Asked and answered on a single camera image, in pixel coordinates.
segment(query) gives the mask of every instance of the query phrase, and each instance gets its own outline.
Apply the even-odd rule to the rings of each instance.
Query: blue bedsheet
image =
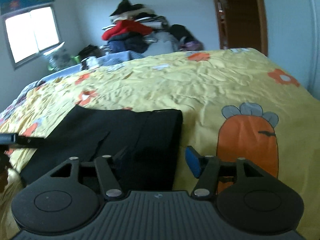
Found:
[[[109,54],[109,55],[100,57],[99,61],[103,66],[111,66],[111,65],[120,64],[125,61],[138,59],[138,58],[144,58],[144,56],[142,54],[129,50],[129,51],[123,51],[123,52]],[[42,78],[41,80],[34,81],[31,84],[27,85],[22,90],[20,95],[12,102],[12,104],[8,106],[2,113],[0,113],[0,125],[3,124],[11,116],[11,114],[15,111],[15,109],[18,106],[21,106],[26,101],[27,93],[30,90],[37,88],[46,82],[54,80],[55,78],[66,77],[71,74],[78,73],[80,71],[81,71],[81,64],[78,64],[78,65],[60,70],[56,73],[53,73],[49,76]]]
[[[103,66],[111,66],[115,64],[120,64],[129,60],[138,59],[138,58],[144,58],[144,56],[140,53],[128,50],[118,53],[113,53],[109,55],[105,55],[103,57],[99,58],[100,64]],[[60,70],[56,73],[53,73],[49,76],[46,76],[41,79],[41,81],[48,82],[50,80],[53,80],[58,77],[66,77],[71,74],[75,74],[81,71],[81,64]]]

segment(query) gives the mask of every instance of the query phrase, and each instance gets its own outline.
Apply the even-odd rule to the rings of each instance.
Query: black plastic device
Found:
[[[10,158],[5,151],[17,148],[38,148],[44,142],[41,137],[26,137],[18,133],[0,133],[0,174],[8,167],[11,168]]]
[[[191,195],[125,193],[116,172],[125,155],[92,163],[72,157],[27,186],[12,202],[21,228],[13,239],[303,239],[295,231],[304,210],[301,197],[249,160],[225,163],[188,147],[186,161],[199,178]],[[224,177],[234,184],[217,194]]]

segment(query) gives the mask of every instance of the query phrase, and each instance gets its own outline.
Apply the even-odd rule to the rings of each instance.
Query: window frame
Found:
[[[14,60],[14,57],[13,57],[13,53],[12,53],[11,47],[10,47],[10,42],[9,42],[9,37],[8,37],[7,27],[6,27],[5,21],[8,18],[11,18],[13,16],[24,14],[24,13],[28,13],[28,12],[31,12],[31,11],[33,11],[35,9],[41,9],[41,8],[46,8],[46,7],[50,7],[51,10],[52,10],[53,20],[54,20],[54,24],[56,26],[59,42],[57,44],[54,44],[54,45],[48,47],[48,48],[42,49],[39,52],[37,52],[35,54],[32,54],[29,57],[26,57],[23,60],[18,61],[16,63],[15,60]],[[3,21],[3,26],[4,26],[5,42],[6,42],[7,50],[8,50],[9,57],[10,57],[10,60],[12,62],[12,66],[13,66],[14,70],[20,68],[21,66],[25,65],[26,63],[29,63],[30,61],[32,61],[32,60],[34,60],[36,58],[39,58],[44,52],[49,51],[49,50],[59,46],[60,44],[62,44],[61,36],[60,36],[60,32],[59,32],[59,27],[58,27],[57,20],[56,20],[56,17],[55,17],[54,6],[53,6],[53,3],[51,3],[51,2],[50,3],[41,4],[41,5],[31,6],[31,7],[28,7],[28,8],[24,8],[24,9],[21,9],[21,10],[17,10],[17,11],[11,12],[11,13],[4,14],[4,15],[2,15],[2,21]]]

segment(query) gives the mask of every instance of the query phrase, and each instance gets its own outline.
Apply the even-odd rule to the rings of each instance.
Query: metal screw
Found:
[[[206,188],[198,188],[194,191],[194,194],[197,197],[206,197],[210,194],[210,191],[207,190]]]
[[[121,194],[122,194],[122,191],[119,190],[119,189],[116,189],[116,188],[114,188],[114,189],[109,189],[109,190],[106,192],[106,195],[107,195],[108,197],[119,197],[119,196],[121,196]]]

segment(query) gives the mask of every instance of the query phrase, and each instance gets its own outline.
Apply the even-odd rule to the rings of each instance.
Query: bed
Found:
[[[191,191],[196,184],[184,160],[188,145],[201,155],[245,155],[302,196],[305,212],[298,232],[319,240],[320,102],[258,51],[176,52],[56,78],[30,90],[0,132],[48,136],[75,104],[136,112],[181,110],[174,190]],[[34,151],[8,154],[21,171]],[[19,231],[10,205],[22,186],[12,170],[8,181],[0,193],[2,240]]]

